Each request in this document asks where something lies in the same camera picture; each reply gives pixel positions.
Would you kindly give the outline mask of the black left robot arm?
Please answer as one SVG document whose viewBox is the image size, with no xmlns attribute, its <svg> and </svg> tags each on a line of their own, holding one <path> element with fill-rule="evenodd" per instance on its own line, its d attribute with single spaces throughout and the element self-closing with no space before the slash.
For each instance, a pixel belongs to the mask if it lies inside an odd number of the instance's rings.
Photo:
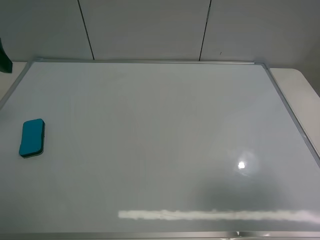
<svg viewBox="0 0 320 240">
<path fill-rule="evenodd" d="M 5 53 L 5 50 L 0 40 L 0 71 L 2 73 L 11 74 L 13 72 L 13 63 Z"/>
</svg>

